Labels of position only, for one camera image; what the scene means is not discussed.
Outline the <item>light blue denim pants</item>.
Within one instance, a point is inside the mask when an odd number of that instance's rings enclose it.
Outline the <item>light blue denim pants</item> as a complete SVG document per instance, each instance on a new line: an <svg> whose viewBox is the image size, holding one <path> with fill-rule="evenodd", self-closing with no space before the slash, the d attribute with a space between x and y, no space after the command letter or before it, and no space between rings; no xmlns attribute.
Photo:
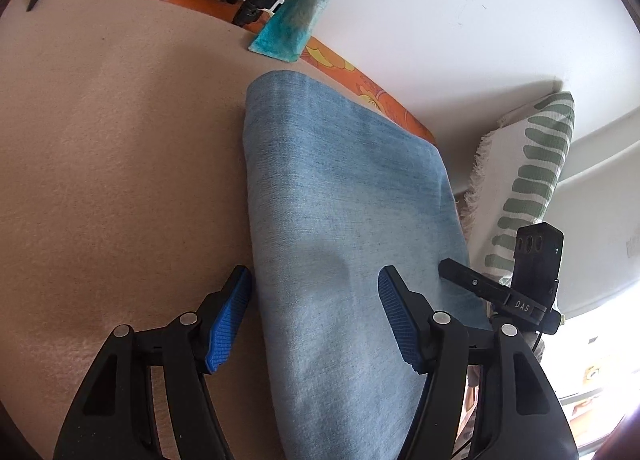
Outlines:
<svg viewBox="0 0 640 460"><path fill-rule="evenodd" d="M392 265L434 309L486 328L441 280L468 258L438 150L299 72L247 90L248 215L274 414L290 459L393 459L424 380L378 297Z"/></svg>

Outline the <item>green patterned white pillow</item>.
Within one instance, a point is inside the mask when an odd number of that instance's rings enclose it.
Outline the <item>green patterned white pillow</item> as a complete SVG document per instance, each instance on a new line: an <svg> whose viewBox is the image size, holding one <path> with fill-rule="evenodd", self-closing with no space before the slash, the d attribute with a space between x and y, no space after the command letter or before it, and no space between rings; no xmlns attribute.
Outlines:
<svg viewBox="0 0 640 460"><path fill-rule="evenodd" d="M510 284L516 232L544 218L574 124L573 95L555 92L506 114L482 137L460 214L472 269Z"/></svg>

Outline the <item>beige blanket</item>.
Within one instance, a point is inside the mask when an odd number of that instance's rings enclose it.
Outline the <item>beige blanket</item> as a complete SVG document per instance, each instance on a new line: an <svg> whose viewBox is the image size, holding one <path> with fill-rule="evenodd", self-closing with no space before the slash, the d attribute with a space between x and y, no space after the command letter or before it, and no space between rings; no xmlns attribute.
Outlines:
<svg viewBox="0 0 640 460"><path fill-rule="evenodd" d="M11 0L1 17L1 400L51 458L119 325L192 311L253 262L250 35L157 0Z"/></svg>

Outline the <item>orange floral bed sheet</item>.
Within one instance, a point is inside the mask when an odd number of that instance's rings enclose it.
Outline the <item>orange floral bed sheet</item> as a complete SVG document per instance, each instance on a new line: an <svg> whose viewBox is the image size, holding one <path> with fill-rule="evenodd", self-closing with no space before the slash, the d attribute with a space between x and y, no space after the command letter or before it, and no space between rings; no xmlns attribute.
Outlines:
<svg viewBox="0 0 640 460"><path fill-rule="evenodd" d="M237 5L228 4L220 0L158 1L165 1L173 5L181 6L183 9L216 17L227 23L232 20L234 13L239 9ZM393 98L393 96L380 87L378 83L375 83L361 70L350 64L344 57L338 55L318 39L309 39L300 59L317 68L322 74L340 83L350 92L355 93L358 98L361 98L370 106L378 109L381 114L400 125L401 128L419 136L421 139L426 139L428 142L436 142L433 133L424 127L396 98Z"/></svg>

